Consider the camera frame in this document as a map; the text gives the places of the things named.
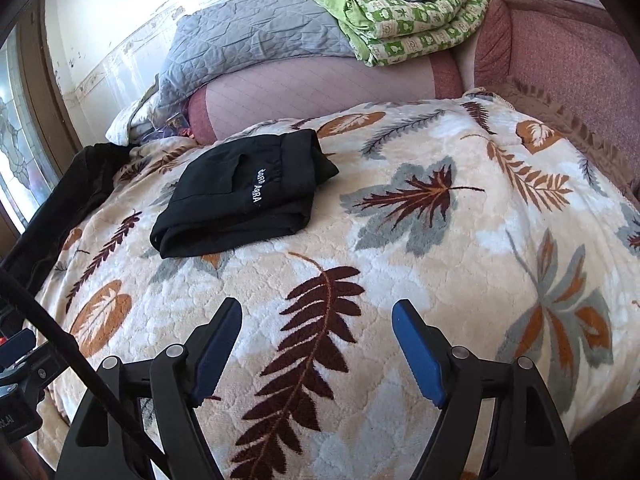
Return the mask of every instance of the stained glass window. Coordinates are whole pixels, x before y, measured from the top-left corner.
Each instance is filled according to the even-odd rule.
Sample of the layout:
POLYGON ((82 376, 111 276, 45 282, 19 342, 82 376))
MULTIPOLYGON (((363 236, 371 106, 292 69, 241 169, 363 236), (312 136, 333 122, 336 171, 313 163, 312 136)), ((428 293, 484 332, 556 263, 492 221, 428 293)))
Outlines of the stained glass window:
POLYGON ((0 202, 18 231, 57 182, 27 108, 14 30, 0 48, 0 202))

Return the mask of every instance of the green and white blanket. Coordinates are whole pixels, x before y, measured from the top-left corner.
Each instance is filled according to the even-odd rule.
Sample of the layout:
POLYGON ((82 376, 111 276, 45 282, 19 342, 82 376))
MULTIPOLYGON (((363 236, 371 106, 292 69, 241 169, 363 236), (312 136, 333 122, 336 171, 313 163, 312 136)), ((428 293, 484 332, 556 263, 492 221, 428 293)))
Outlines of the green and white blanket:
POLYGON ((489 0, 313 0, 338 20, 356 57, 389 65, 465 41, 482 23, 489 0))

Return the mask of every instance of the gray quilt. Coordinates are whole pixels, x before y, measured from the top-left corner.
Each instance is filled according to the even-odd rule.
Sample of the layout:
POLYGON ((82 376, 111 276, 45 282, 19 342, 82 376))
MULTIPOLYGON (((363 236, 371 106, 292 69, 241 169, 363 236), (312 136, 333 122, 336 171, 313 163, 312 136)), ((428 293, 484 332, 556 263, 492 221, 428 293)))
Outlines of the gray quilt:
POLYGON ((335 18, 313 0, 229 0, 184 16, 159 74, 154 122, 225 73, 308 56, 354 56, 335 18))

